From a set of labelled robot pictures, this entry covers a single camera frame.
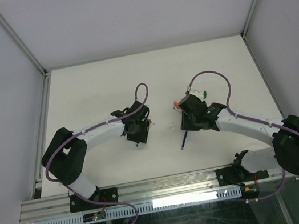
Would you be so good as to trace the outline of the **dark green pen cap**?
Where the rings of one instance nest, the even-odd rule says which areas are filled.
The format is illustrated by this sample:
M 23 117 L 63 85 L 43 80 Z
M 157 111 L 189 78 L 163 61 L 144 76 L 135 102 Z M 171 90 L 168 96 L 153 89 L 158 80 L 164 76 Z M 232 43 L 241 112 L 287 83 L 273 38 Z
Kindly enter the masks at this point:
M 206 98 L 207 98 L 207 92 L 206 92 L 206 90 L 205 90 L 205 91 L 203 91 L 203 98 L 204 98 L 204 99 L 206 99 Z

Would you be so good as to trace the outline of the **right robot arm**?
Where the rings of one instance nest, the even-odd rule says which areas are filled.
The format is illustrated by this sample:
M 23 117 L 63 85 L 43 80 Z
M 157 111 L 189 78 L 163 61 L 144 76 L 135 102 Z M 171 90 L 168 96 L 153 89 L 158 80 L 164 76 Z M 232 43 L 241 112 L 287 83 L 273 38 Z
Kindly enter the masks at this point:
M 181 111 L 183 131 L 214 130 L 235 133 L 266 144 L 260 150 L 243 150 L 235 154 L 232 171 L 224 179 L 241 184 L 259 171 L 282 168 L 299 175 L 299 117 L 269 120 L 248 115 L 233 115 L 220 103 L 207 105 L 205 100 L 187 94 L 175 107 Z

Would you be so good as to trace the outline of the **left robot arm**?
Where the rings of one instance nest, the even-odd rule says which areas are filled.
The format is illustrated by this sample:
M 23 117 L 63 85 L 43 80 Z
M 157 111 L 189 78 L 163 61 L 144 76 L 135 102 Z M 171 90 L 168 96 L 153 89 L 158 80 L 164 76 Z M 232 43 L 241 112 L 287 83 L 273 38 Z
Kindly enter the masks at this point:
M 99 188 L 83 173 L 86 154 L 93 148 L 117 137 L 145 144 L 151 120 L 150 108 L 139 101 L 124 110 L 113 111 L 105 120 L 79 131 L 65 127 L 56 131 L 42 157 L 42 166 L 58 182 L 80 195 L 88 208 L 100 203 Z

